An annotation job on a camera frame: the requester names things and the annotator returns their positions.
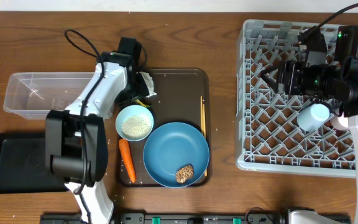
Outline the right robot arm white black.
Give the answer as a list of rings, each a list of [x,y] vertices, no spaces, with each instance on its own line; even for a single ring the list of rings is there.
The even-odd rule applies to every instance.
[[[306,95],[341,102],[339,116],[348,119],[356,153],[358,223],[358,26],[339,26],[334,57],[340,66],[325,62],[328,53],[321,27],[358,3],[345,7],[317,26],[300,32],[298,43],[305,49],[302,62],[286,60],[261,71],[261,79],[275,92]]]

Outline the light blue small bowl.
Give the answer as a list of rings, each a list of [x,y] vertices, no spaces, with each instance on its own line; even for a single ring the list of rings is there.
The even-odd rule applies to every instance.
[[[123,139],[140,141],[145,139],[154,127],[154,117],[148,108],[131,105],[122,109],[116,118],[116,131]]]

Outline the light blue plastic cup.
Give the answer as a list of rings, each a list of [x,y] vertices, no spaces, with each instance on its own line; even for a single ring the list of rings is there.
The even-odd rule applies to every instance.
[[[307,132],[321,127],[330,116],[330,110],[323,104],[313,104],[303,109],[297,116],[298,126]]]

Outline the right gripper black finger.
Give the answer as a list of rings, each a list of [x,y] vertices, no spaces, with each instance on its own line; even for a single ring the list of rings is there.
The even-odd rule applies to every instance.
[[[267,74],[261,74],[261,79],[275,92],[278,93],[278,83],[276,80],[271,79]]]
[[[274,71],[281,71],[283,68],[285,68],[286,61],[281,61],[280,63],[276,65],[269,66],[262,70],[260,72],[260,77],[265,77],[268,73],[274,72]]]

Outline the yellow silver snack wrapper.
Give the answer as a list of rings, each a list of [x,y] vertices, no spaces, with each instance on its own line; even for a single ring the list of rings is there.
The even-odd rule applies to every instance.
[[[146,105],[145,103],[141,102],[140,100],[135,100],[135,103],[138,104],[138,105],[141,105],[145,108],[150,108],[150,105]]]

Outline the white rice grains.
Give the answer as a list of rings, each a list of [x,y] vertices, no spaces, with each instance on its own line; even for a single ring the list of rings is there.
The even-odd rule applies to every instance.
[[[131,140],[138,140],[146,137],[151,131],[150,121],[143,116],[130,116],[121,126],[124,136]]]

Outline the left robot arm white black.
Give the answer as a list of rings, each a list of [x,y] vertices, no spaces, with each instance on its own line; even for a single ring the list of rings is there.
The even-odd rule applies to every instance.
[[[62,179],[80,206],[82,223],[110,223],[114,204],[103,177],[108,165],[104,121],[114,105],[127,105],[149,95],[139,71],[142,45],[121,37],[116,51],[99,52],[94,75],[79,97],[45,119],[45,166]]]

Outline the white tissue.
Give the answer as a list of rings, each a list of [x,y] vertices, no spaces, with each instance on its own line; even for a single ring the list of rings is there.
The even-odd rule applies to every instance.
[[[155,96],[157,93],[154,92],[153,78],[147,72],[140,72],[140,74],[142,75],[142,78],[144,79],[144,82],[145,82],[146,87],[147,87],[148,92],[149,92],[149,94],[147,95],[147,98],[150,98],[151,96]]]

